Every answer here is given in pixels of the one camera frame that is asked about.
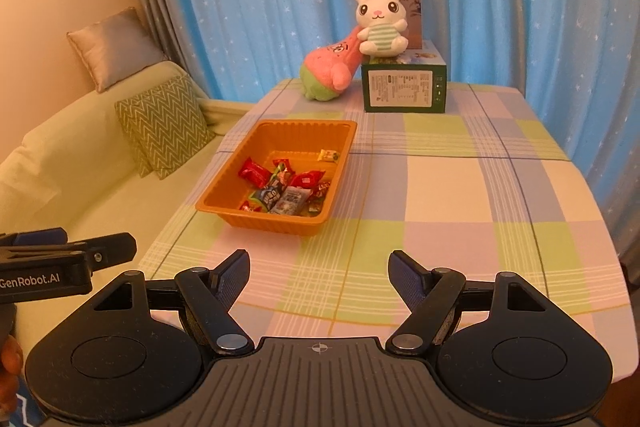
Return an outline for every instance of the triangular cutout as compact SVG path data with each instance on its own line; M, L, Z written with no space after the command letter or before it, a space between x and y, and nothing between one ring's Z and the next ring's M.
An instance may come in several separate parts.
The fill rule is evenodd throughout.
M118 286L111 295L95 307L97 312L112 310L130 310L133 308L133 289L131 283Z
M516 283L509 285L507 308L516 312L543 312L545 309Z

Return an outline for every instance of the chevron pattern pillow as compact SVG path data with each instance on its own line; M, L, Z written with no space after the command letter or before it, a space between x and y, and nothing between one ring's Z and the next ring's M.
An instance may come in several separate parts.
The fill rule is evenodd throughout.
M177 76L116 104L141 175L146 159L161 180L166 178L213 138L191 82L187 75Z

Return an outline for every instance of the black robotic gripper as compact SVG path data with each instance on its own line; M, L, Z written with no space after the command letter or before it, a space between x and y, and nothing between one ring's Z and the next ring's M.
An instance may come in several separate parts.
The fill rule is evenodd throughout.
M238 250L173 280L126 271L31 351L44 427L476 427L599 425L606 351L522 277L467 281L395 251L411 314L377 338L264 337L228 314L249 279ZM153 320L174 310L184 331ZM487 320L456 331L462 312Z

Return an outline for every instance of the wooden floor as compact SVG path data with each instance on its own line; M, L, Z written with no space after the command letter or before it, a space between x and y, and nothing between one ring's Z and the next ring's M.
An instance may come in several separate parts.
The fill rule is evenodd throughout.
M640 427L640 369L611 385L597 416L606 427Z

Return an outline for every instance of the white label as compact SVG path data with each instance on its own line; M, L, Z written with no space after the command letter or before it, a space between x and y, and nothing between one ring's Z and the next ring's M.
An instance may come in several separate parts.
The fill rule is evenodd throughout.
M371 107L431 107L433 71L369 70Z

